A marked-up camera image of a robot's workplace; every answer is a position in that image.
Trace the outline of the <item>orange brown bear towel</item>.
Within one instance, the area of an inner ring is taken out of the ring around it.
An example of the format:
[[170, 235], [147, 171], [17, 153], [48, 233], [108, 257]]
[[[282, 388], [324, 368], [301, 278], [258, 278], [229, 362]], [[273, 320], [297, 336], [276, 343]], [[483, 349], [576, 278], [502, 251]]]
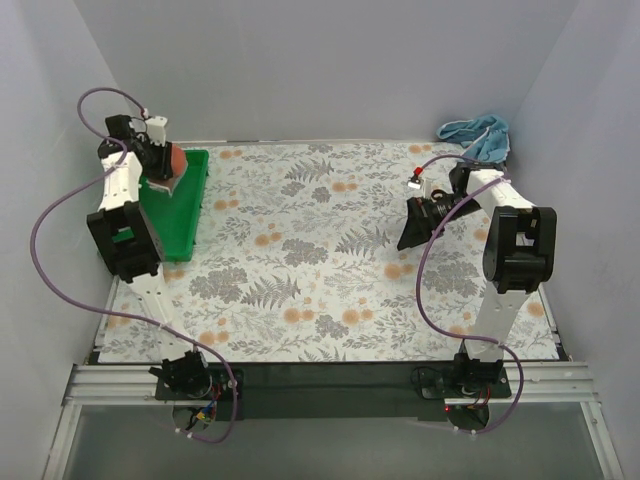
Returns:
[[166, 179], [148, 179], [147, 183], [152, 190], [172, 196], [188, 168], [188, 162], [184, 150], [177, 145], [167, 144], [165, 151], [169, 154], [171, 175]]

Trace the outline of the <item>blue towel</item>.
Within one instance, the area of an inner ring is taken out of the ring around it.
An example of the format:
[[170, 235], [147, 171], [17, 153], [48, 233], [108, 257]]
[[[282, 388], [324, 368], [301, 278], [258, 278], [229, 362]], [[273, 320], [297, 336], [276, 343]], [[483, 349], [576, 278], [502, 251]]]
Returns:
[[511, 150], [509, 124], [495, 114], [445, 123], [436, 130], [436, 136], [460, 145], [464, 156], [482, 163], [505, 162]]

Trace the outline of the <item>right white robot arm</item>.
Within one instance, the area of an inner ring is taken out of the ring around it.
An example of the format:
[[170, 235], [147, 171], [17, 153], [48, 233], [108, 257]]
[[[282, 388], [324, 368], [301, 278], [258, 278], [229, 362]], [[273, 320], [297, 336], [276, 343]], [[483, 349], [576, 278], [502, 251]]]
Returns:
[[457, 335], [453, 360], [419, 367], [412, 375], [426, 399], [509, 394], [504, 357], [518, 312], [553, 272], [557, 214], [536, 206], [511, 185], [501, 166], [459, 161], [449, 173], [450, 191], [428, 191], [416, 168], [408, 185], [407, 220], [398, 250], [431, 248], [447, 223], [483, 211], [490, 226], [482, 254], [486, 287], [473, 329]]

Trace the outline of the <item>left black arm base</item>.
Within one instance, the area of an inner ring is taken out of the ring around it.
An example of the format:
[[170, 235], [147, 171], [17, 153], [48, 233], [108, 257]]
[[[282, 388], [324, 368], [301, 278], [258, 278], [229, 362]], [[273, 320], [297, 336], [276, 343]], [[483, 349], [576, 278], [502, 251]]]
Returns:
[[232, 386], [228, 372], [220, 368], [209, 368], [210, 380], [195, 393], [174, 392], [161, 380], [157, 382], [154, 398], [161, 401], [204, 401], [231, 402]]

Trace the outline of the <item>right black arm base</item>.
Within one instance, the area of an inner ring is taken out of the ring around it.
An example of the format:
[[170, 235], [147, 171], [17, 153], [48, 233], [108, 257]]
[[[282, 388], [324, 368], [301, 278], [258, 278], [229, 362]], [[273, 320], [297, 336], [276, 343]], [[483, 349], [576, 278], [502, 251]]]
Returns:
[[448, 363], [424, 364], [410, 373], [410, 381], [424, 399], [469, 398], [489, 395], [491, 399], [507, 399], [512, 390], [506, 370], [499, 373], [461, 373]]

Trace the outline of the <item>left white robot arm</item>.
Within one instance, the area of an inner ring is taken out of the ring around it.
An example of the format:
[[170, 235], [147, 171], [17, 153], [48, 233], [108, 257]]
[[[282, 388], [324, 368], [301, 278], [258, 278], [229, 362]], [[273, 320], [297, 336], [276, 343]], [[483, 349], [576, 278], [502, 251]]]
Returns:
[[171, 194], [186, 171], [186, 157], [166, 139], [166, 118], [144, 112], [142, 122], [138, 131], [129, 115], [105, 119], [108, 137], [97, 150], [106, 174], [102, 201], [87, 225], [110, 273], [133, 292], [144, 316], [158, 323], [161, 365], [150, 373], [173, 393], [202, 398], [211, 375], [202, 353], [186, 340], [164, 278], [162, 242], [139, 199], [143, 177], [151, 188]]

